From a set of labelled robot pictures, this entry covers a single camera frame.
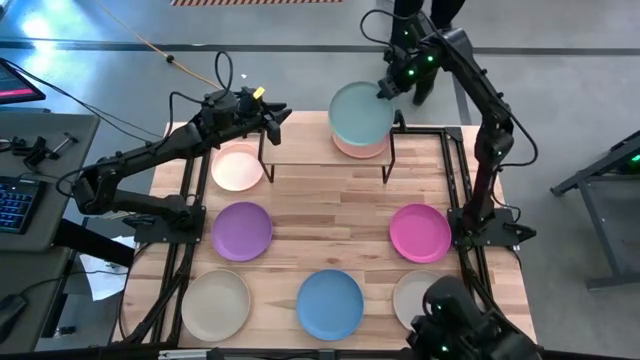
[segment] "rgb keyboard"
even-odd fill
[[[45,183],[0,176],[0,232],[24,234]]]

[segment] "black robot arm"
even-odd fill
[[[175,159],[202,156],[211,148],[265,130],[269,140],[280,144],[280,124],[291,114],[284,103],[265,103],[260,91],[243,88],[233,93],[226,90],[208,94],[201,110],[189,121],[155,143],[116,152],[90,165],[73,183],[72,193],[78,209],[87,215],[108,211],[129,211],[157,215],[168,223],[188,227],[191,211],[180,195],[156,198],[118,190],[122,179]]]
[[[478,66],[473,58],[473,47],[462,29],[445,34],[433,32],[424,24],[428,19],[419,14],[405,31],[414,39],[410,50],[391,47],[385,52],[389,63],[387,75],[378,82],[378,97],[392,99],[409,91],[414,84],[431,72],[442,68],[456,77],[482,115],[482,125],[475,142],[474,156],[478,160],[478,172],[471,199],[461,212],[456,212],[460,235],[482,233],[499,212],[500,224],[492,226],[504,229],[504,224],[515,229],[516,236],[506,236],[503,245],[515,245],[533,236],[529,228],[513,224],[510,211],[496,211],[492,200],[493,185],[502,160],[513,146],[513,128],[509,106],[502,100],[502,93],[495,90],[486,77],[486,70]]]

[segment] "person's leg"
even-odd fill
[[[408,17],[417,13],[418,10],[422,9],[423,4],[424,0],[396,0],[393,4],[393,13],[394,15]],[[405,26],[406,21],[398,20],[395,18],[393,19],[393,24],[391,25],[391,43],[403,49],[406,48],[406,44],[404,42]]]
[[[458,14],[465,0],[432,0],[431,1],[431,20],[438,29],[451,29],[451,21]],[[413,104],[422,105],[427,99],[438,75],[438,70],[429,73],[424,80],[416,83],[416,92],[413,95]]]
[[[431,0],[431,21],[438,29],[448,30],[465,0]]]

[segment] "blue plate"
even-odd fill
[[[322,270],[309,276],[298,291],[298,321],[320,340],[351,335],[364,314],[364,297],[351,276],[340,270]]]
[[[349,145],[377,144],[393,125],[393,103],[378,99],[380,88],[368,82],[351,83],[338,90],[329,105],[333,132]]]

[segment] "concrete floor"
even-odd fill
[[[355,80],[376,81],[385,69],[381,54],[356,48],[354,52],[255,52],[253,46],[346,45],[361,50],[372,44],[360,35],[359,19],[373,7],[389,8],[386,0],[206,8],[172,8],[169,0],[136,0],[135,7],[122,0],[104,3],[154,42],[243,45],[243,52],[231,53],[235,86],[264,86],[267,99],[288,102],[295,110],[326,110],[341,86]],[[470,1],[455,21],[467,30],[483,54],[476,60],[489,70],[490,79],[540,147],[535,165],[505,171],[502,181],[508,202],[523,209],[521,222],[538,230],[538,236],[522,246],[521,257],[538,340],[550,349],[640,356],[640,285],[586,290],[586,279],[606,276],[610,270],[578,194],[559,199],[548,191],[637,130],[639,59],[613,54],[639,53],[638,24],[640,2],[633,0]],[[387,37],[389,28],[390,20],[382,16],[372,16],[367,23],[371,36],[378,38]],[[15,0],[0,22],[0,42],[25,38],[135,41],[88,0]],[[545,48],[557,55],[518,55]],[[515,55],[491,55],[505,49]],[[576,49],[582,55],[566,55]],[[1,54],[84,101],[156,133],[168,120],[170,91],[192,96],[211,91],[152,52],[60,51],[55,43],[46,43],[35,50],[3,49]],[[214,53],[175,55],[213,78]],[[43,90],[48,99],[31,106],[85,112],[71,100]],[[466,99],[470,114],[459,110],[457,100],[464,97],[456,98],[451,75],[440,73],[425,105],[413,107],[409,95],[396,104],[412,123],[479,124],[470,100]],[[177,118],[188,119],[195,111],[193,105],[180,103]],[[88,162],[138,143],[103,124]],[[530,156],[530,145],[518,133],[508,159]],[[123,187],[148,191],[151,177],[151,171],[139,174]],[[612,191],[603,188],[598,194],[606,205]],[[634,191],[625,194],[615,197],[616,205],[631,209]],[[70,207],[67,217],[78,220],[80,215]],[[637,239],[628,239],[629,244],[635,246],[634,240],[637,245]],[[112,310],[113,304],[78,305],[65,317],[77,321],[80,332],[85,332],[40,348],[104,344],[105,332],[96,330],[95,317],[86,326],[83,319],[99,307]],[[112,326],[109,319],[101,321],[104,327]]]

